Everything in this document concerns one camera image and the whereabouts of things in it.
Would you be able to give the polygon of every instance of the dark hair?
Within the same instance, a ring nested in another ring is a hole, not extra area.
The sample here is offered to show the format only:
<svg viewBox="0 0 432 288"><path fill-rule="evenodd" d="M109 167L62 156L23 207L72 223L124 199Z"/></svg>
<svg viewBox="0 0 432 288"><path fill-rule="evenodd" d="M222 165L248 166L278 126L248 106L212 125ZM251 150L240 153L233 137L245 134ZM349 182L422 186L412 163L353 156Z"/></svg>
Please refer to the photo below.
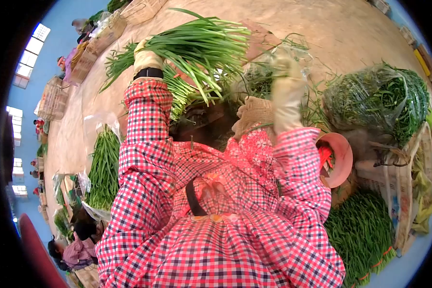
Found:
<svg viewBox="0 0 432 288"><path fill-rule="evenodd" d="M59 269L61 269L62 271L70 271L70 267L67 266L67 264L63 261L63 256L61 255L61 253L57 252L56 249L58 249L58 247L56 246L53 236L51 241L48 242L48 252L50 256L53 257L54 262Z"/></svg>

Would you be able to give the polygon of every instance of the beige knit glove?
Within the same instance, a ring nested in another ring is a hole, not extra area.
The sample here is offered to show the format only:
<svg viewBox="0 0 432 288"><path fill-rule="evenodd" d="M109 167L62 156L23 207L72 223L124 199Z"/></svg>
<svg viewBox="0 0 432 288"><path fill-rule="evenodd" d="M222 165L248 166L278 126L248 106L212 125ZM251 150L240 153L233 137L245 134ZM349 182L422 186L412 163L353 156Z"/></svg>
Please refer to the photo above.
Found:
<svg viewBox="0 0 432 288"><path fill-rule="evenodd" d="M163 59L152 51L139 51L144 48L145 43L152 37L147 37L139 42L134 49L134 75L144 68L152 67L162 69Z"/></svg>
<svg viewBox="0 0 432 288"><path fill-rule="evenodd" d="M240 106L237 116L240 120L232 126L232 131L235 132L234 139L238 141L254 124L269 124L274 122L272 102L256 97L246 97L245 105ZM267 132L272 145L275 145L277 137L273 126L265 126L263 129Z"/></svg>
<svg viewBox="0 0 432 288"><path fill-rule="evenodd" d="M274 130L278 135L303 126L300 105L307 82L298 62L285 50L276 53L273 66L276 72L272 83L272 107Z"/></svg>

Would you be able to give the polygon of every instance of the checkered shirt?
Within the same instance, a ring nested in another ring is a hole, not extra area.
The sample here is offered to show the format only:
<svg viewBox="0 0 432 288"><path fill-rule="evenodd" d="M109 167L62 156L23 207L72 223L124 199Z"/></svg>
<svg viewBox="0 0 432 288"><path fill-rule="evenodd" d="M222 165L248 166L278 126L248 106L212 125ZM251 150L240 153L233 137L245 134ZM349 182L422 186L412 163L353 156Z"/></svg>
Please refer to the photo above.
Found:
<svg viewBox="0 0 432 288"><path fill-rule="evenodd" d="M96 245L102 287L340 287L341 258L323 223L317 129L262 128L224 153L168 136L172 95L139 80L125 91L127 138L112 220ZM207 216L194 216L185 186ZM276 179L280 179L279 196Z"/></svg>

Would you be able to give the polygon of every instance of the pink bowl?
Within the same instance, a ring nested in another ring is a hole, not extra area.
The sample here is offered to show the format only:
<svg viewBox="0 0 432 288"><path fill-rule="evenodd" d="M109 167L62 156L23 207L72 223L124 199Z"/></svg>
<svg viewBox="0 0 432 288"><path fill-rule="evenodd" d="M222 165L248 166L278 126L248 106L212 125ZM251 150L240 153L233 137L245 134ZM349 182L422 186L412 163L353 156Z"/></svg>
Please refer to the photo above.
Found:
<svg viewBox="0 0 432 288"><path fill-rule="evenodd" d="M330 188L341 185L351 174L352 171L352 149L347 139L339 133L327 133L320 136L317 141L328 142L334 152L334 166L329 174L329 178L325 178Z"/></svg>

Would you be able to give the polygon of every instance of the bundle of green vegetables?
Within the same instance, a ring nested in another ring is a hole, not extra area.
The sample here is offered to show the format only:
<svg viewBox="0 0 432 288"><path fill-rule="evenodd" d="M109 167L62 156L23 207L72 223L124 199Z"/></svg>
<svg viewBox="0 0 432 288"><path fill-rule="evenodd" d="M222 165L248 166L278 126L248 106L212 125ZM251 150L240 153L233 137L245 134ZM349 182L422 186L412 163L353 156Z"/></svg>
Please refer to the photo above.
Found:
<svg viewBox="0 0 432 288"><path fill-rule="evenodd" d="M424 81L411 70L385 62L344 75L323 95L336 128L378 130L393 135L401 147L425 121L429 107Z"/></svg>
<svg viewBox="0 0 432 288"><path fill-rule="evenodd" d="M357 191L331 208L324 226L346 268L343 287L368 284L370 273L381 272L397 255L386 203L374 192Z"/></svg>
<svg viewBox="0 0 432 288"><path fill-rule="evenodd" d="M250 31L239 23L217 17L203 18L185 9L171 9L198 19L153 35L143 50L155 52L188 75L195 82L205 103L209 103L208 96L212 91L222 98L222 89L216 83L216 78L243 72L241 64L246 61L245 53L248 48L248 39L244 35L250 35ZM123 71L134 64L134 48L135 44L130 43L124 53L114 52L113 57L108 58L108 79L100 92L107 89Z"/></svg>
<svg viewBox="0 0 432 288"><path fill-rule="evenodd" d="M117 136L104 125L94 144L91 171L88 174L92 187L86 194L85 202L95 209L110 210L118 186L118 155L120 142Z"/></svg>
<svg viewBox="0 0 432 288"><path fill-rule="evenodd" d="M64 237L67 237L69 234L69 222L67 221L64 211L62 209L57 210L53 219L54 224L56 225L56 228L58 228L59 232L61 232Z"/></svg>
<svg viewBox="0 0 432 288"><path fill-rule="evenodd" d="M115 12L115 10L120 9L126 3L130 3L132 0L111 0L107 4L107 11L110 13Z"/></svg>
<svg viewBox="0 0 432 288"><path fill-rule="evenodd" d="M163 65L163 80L166 82L168 90L173 94L170 115L173 121L178 121L185 108L191 102L189 95L195 93L195 87L176 75L176 70L173 67L168 64Z"/></svg>
<svg viewBox="0 0 432 288"><path fill-rule="evenodd" d="M37 157L43 157L48 152L48 143L41 144L37 149Z"/></svg>

